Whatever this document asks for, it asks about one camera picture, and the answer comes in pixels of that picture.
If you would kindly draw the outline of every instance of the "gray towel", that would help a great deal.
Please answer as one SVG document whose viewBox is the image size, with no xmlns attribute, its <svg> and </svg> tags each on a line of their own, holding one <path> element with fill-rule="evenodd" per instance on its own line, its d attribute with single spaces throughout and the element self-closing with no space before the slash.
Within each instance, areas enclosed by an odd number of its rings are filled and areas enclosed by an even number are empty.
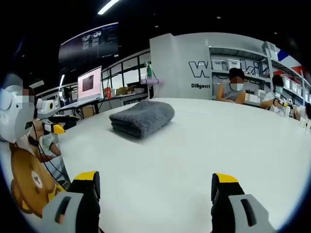
<svg viewBox="0 0 311 233">
<path fill-rule="evenodd" d="M 145 138 L 157 131 L 175 116 L 167 103 L 142 100 L 135 106 L 110 115 L 114 130 L 122 131 L 137 138 Z"/>
</svg>

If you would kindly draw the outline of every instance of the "laptop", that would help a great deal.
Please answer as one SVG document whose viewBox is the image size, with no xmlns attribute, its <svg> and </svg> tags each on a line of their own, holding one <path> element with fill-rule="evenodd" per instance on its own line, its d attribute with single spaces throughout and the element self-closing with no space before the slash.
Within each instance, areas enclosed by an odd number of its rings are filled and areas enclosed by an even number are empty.
<svg viewBox="0 0 311 233">
<path fill-rule="evenodd" d="M 97 67 L 78 77 L 78 101 L 100 99 L 102 67 Z"/>
</svg>

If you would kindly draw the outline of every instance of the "brown bear illustration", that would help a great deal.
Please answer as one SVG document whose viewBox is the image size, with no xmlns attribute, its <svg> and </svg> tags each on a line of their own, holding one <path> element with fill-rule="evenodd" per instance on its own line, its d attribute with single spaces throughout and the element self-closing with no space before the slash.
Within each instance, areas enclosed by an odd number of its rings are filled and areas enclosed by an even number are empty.
<svg viewBox="0 0 311 233">
<path fill-rule="evenodd" d="M 64 189 L 30 152 L 15 144 L 10 144 L 10 149 L 14 177 L 11 192 L 15 202 L 23 212 L 42 218 L 45 205 Z"/>
</svg>

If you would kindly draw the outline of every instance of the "white table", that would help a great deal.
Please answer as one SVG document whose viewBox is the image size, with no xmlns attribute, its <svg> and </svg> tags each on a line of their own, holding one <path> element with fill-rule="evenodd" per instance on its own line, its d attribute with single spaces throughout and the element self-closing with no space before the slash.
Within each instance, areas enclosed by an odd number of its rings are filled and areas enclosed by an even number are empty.
<svg viewBox="0 0 311 233">
<path fill-rule="evenodd" d="M 175 109 L 165 128 L 144 140 L 112 130 L 113 109 L 59 137 L 71 179 L 97 170 L 100 227 L 108 233 L 208 233 L 211 178 L 237 178 L 279 229 L 309 177 L 311 135 L 299 122 L 259 108 L 212 100 L 162 99 Z"/>
</svg>

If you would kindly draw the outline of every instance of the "face mask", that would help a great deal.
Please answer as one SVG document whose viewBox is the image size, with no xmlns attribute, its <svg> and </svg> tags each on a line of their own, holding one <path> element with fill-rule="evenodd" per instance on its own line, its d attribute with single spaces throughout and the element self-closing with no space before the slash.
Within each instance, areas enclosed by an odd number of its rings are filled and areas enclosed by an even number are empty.
<svg viewBox="0 0 311 233">
<path fill-rule="evenodd" d="M 282 95 L 283 87 L 281 87 L 281 86 L 276 86 L 276 92 L 279 93 L 280 95 Z"/>
<path fill-rule="evenodd" d="M 241 91 L 243 88 L 243 83 L 231 83 L 230 86 L 234 91 Z"/>
</svg>

